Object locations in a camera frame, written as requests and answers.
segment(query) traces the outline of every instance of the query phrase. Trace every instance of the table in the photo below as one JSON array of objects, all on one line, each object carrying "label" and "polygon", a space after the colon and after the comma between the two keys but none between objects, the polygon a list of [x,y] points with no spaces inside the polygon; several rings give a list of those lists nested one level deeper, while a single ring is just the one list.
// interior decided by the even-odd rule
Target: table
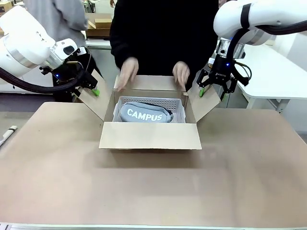
[{"label": "table", "polygon": [[214,109],[198,129],[200,151],[103,150],[102,121],[84,104],[45,103],[0,151],[0,220],[40,229],[307,227],[307,145],[282,116]]},{"label": "table", "polygon": [[103,39],[88,39],[86,40],[86,46],[89,49],[111,50],[110,41]]},{"label": "table", "polygon": [[[245,46],[245,52],[246,57],[238,61],[252,69],[253,77],[248,86],[238,85],[250,97],[248,108],[257,99],[268,99],[282,113],[291,99],[307,99],[306,71],[266,45]],[[246,76],[241,67],[236,68]]]}]

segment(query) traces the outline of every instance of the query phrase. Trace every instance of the gray pencil case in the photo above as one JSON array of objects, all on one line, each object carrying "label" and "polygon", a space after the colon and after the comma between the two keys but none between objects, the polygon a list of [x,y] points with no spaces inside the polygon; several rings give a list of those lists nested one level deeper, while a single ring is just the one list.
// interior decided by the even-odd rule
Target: gray pencil case
[{"label": "gray pencil case", "polygon": [[120,110],[122,122],[170,123],[174,115],[161,106],[149,103],[128,102]]}]

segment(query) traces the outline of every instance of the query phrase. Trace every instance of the black sweater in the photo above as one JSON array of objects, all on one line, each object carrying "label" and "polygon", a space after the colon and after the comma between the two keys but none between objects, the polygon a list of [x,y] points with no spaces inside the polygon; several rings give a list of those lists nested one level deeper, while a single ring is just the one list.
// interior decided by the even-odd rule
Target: black sweater
[{"label": "black sweater", "polygon": [[217,11],[218,0],[118,0],[110,33],[116,65],[135,57],[138,74],[171,76],[183,61],[189,88],[216,48]]}]

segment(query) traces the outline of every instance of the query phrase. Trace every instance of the hand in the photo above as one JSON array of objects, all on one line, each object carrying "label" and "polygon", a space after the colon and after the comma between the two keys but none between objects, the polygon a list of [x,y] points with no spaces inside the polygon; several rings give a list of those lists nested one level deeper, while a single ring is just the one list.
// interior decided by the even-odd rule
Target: hand
[{"label": "hand", "polygon": [[114,6],[115,6],[114,0],[110,0],[110,6],[111,6],[112,8],[114,8]]},{"label": "hand", "polygon": [[177,62],[173,69],[173,75],[175,77],[175,82],[178,81],[179,85],[185,89],[190,75],[190,69],[188,65],[183,61]]},{"label": "hand", "polygon": [[134,81],[135,76],[139,71],[139,62],[136,58],[130,57],[128,58],[122,65],[119,82],[118,82],[118,90],[122,90],[128,83],[129,79]]}]

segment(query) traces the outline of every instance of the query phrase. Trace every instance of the person's left hand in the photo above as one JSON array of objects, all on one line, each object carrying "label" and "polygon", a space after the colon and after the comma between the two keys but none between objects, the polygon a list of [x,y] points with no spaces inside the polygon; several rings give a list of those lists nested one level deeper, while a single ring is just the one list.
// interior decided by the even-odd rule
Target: person's left hand
[{"label": "person's left hand", "polygon": [[114,0],[110,0],[110,6],[111,6],[112,8],[114,8],[114,6],[115,6]]},{"label": "person's left hand", "polygon": [[190,75],[190,69],[188,65],[183,61],[177,62],[173,68],[173,75],[175,77],[175,82],[178,81],[179,85],[185,89]]}]

